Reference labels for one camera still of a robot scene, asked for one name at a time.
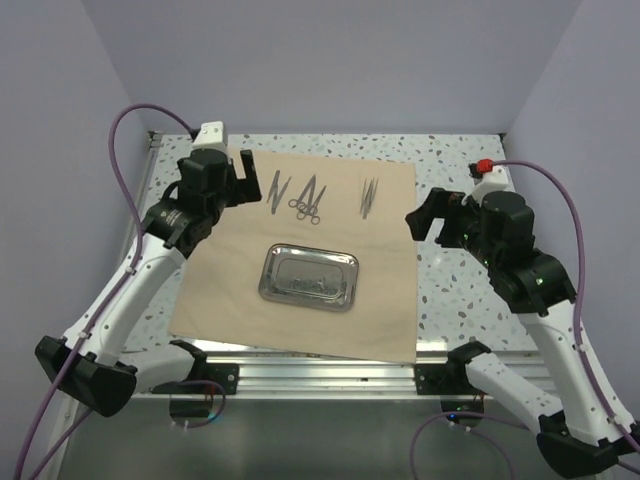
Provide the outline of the steel scalpel handle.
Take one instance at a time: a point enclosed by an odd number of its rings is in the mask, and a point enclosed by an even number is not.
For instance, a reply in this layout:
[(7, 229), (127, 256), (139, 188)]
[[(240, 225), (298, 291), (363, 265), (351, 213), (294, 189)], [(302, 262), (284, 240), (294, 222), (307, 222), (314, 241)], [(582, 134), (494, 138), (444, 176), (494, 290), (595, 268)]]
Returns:
[(280, 202), (281, 202), (281, 200), (282, 200), (282, 198), (283, 198), (284, 194), (286, 193), (286, 190), (287, 190), (287, 188), (288, 188), (288, 186), (289, 186), (289, 183), (290, 183), (290, 179), (288, 179), (288, 180), (284, 183), (284, 185), (283, 185), (282, 187), (280, 187), (280, 186), (279, 186), (279, 197), (278, 197), (278, 201), (277, 201), (277, 208), (276, 208), (275, 210), (272, 210), (272, 209), (271, 209), (271, 214), (272, 214), (272, 215), (275, 215), (275, 214), (276, 214), (277, 209), (278, 209), (278, 206), (279, 206), (279, 204), (280, 204)]
[(270, 203), (272, 210), (275, 210), (277, 208), (277, 201), (279, 197), (279, 177), (280, 177), (280, 171), (277, 170), (274, 173), (270, 190), (268, 193), (267, 201)]

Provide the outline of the steel tweezers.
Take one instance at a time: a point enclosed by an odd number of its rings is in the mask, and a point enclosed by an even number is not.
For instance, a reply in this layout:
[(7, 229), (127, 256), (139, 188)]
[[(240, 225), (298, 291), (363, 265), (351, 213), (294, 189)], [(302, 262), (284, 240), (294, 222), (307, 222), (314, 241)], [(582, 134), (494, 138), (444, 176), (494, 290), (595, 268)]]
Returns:
[(363, 196), (361, 201), (360, 213), (363, 219), (366, 219), (371, 208), (371, 197), (373, 195), (375, 179), (371, 178), (364, 182)]
[(371, 211), (372, 204), (373, 204), (373, 201), (375, 199), (376, 192), (377, 192), (378, 183), (379, 183), (379, 179), (378, 178), (372, 179), (370, 181), (370, 183), (369, 183), (370, 184), (369, 185), (369, 187), (370, 187), (369, 198), (368, 198), (368, 202), (367, 202), (367, 206), (366, 206), (366, 210), (365, 210), (364, 219), (368, 218), (369, 213)]
[(369, 198), (369, 190), (370, 190), (369, 185), (370, 185), (369, 182), (365, 180), (363, 184), (360, 207), (359, 207), (359, 215), (362, 218), (364, 218), (365, 216), (365, 210), (366, 210), (366, 206)]

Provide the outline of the beige cloth wrap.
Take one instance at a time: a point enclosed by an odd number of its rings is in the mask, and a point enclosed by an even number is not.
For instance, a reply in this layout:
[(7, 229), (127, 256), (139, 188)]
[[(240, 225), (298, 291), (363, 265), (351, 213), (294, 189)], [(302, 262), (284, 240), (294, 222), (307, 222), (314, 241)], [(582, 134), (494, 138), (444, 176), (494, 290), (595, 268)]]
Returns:
[[(347, 358), (411, 363), (417, 341), (416, 247), (405, 222), (415, 207), (408, 163), (258, 151), (263, 198), (226, 209), (186, 261), (169, 330), (173, 335)], [(274, 173), (290, 179), (277, 212), (267, 201)], [(312, 175), (313, 198), (326, 187), (312, 225), (288, 202)], [(367, 219), (359, 215), (365, 180), (379, 183)], [(355, 300), (329, 312), (264, 300), (258, 293), (268, 249), (290, 244), (354, 255)]]

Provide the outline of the small steel scissors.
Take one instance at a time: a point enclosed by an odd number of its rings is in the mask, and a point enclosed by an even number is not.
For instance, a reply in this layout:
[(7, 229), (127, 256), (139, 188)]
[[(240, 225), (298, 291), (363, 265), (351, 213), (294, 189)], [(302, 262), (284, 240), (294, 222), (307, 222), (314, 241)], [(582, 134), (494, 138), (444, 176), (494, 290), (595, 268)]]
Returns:
[(296, 218), (300, 221), (308, 219), (312, 225), (318, 225), (321, 221), (318, 215), (318, 207), (325, 191), (326, 187), (323, 187), (318, 196), (309, 198), (308, 202), (305, 202), (302, 198), (294, 200), (292, 205), (297, 211)]

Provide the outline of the steel instrument tray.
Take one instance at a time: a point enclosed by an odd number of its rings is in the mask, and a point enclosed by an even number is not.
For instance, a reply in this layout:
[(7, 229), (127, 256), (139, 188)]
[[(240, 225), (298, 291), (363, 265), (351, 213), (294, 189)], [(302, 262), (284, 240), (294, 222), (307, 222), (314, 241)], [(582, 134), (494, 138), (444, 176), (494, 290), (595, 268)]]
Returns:
[(352, 254), (280, 243), (266, 253), (258, 293), (267, 301), (343, 313), (354, 304), (358, 274)]

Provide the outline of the steel surgical scissors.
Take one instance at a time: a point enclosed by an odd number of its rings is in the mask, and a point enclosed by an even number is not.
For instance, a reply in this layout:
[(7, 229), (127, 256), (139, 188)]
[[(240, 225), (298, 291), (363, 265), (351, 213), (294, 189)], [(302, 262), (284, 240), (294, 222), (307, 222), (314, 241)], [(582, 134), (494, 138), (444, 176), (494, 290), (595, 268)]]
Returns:
[(315, 187), (316, 176), (312, 175), (299, 196), (297, 198), (292, 198), (289, 200), (288, 206), (295, 209), (306, 207), (309, 204), (309, 201), (313, 199)]

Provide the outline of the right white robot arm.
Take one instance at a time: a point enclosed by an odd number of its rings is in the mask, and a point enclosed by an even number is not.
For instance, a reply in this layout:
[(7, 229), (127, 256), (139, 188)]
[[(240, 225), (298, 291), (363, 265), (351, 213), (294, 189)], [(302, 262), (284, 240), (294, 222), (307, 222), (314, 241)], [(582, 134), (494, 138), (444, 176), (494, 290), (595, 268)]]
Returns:
[(492, 192), (476, 201), (434, 188), (405, 220), (416, 241), (426, 239), (434, 220), (442, 220), (437, 244), (463, 249), (486, 268), (493, 290), (535, 343), (556, 392), (544, 392), (479, 341), (448, 353), (446, 384), (502, 404), (535, 436), (556, 474), (596, 475), (632, 452), (639, 423), (606, 380), (586, 332), (573, 324), (576, 291), (564, 266), (536, 248), (534, 218), (514, 192)]

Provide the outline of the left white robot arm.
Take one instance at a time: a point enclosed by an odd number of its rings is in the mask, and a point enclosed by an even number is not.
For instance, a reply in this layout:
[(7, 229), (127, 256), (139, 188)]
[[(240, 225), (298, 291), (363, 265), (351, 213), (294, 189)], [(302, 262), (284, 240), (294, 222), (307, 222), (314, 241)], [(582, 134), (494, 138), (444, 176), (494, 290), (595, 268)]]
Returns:
[(182, 340), (123, 357), (133, 327), (156, 293), (210, 236), (227, 208), (261, 200), (254, 155), (243, 150), (244, 178), (230, 157), (194, 149), (178, 161), (180, 177), (146, 212), (142, 235), (85, 315), (61, 337), (43, 337), (35, 355), (53, 387), (103, 417), (136, 393), (165, 384), (185, 392), (208, 379), (206, 356)]

